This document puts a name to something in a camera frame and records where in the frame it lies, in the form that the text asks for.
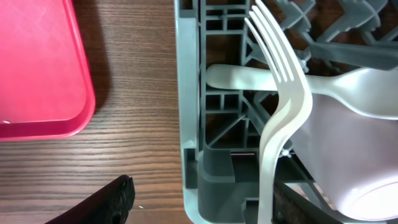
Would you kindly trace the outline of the pink plastic cup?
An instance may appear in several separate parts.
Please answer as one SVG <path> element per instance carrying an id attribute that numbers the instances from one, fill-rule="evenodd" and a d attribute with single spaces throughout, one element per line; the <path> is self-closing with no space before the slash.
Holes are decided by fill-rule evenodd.
<path id="1" fill-rule="evenodd" d="M 366 221 L 397 218 L 397 121 L 361 116 L 313 95 L 293 150 L 334 207 Z"/>

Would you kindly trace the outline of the white plastic spoon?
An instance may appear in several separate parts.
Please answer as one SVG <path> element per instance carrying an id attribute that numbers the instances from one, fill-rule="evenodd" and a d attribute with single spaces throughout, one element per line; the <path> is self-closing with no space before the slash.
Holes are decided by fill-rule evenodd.
<path id="1" fill-rule="evenodd" d="M 226 90 L 279 91 L 270 70 L 215 64 L 206 83 Z M 310 91 L 330 96 L 362 116 L 397 119 L 397 70 L 358 68 L 334 77 L 307 75 Z"/>

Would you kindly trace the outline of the white plastic fork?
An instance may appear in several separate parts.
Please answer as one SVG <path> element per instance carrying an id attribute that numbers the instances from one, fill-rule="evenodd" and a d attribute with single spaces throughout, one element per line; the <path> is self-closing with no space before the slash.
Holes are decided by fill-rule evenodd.
<path id="1" fill-rule="evenodd" d="M 308 119 L 313 98 L 300 62 L 280 25 L 265 4 L 256 0 L 245 23 L 271 70 L 279 101 L 265 123 L 259 144 L 259 208 L 257 222 L 271 224 L 274 177 L 280 152 Z"/>

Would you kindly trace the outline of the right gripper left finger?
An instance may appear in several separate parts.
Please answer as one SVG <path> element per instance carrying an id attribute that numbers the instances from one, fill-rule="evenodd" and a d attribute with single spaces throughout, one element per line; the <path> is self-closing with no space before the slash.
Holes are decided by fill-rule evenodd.
<path id="1" fill-rule="evenodd" d="M 46 224 L 125 224 L 135 195 L 133 178 L 121 175 Z"/>

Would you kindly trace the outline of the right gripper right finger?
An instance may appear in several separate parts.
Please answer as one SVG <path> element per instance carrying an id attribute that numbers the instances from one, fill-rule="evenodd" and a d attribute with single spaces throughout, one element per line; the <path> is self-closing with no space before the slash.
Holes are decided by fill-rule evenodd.
<path id="1" fill-rule="evenodd" d="M 340 223 L 280 181 L 274 184 L 273 209 L 272 223 L 276 224 Z"/>

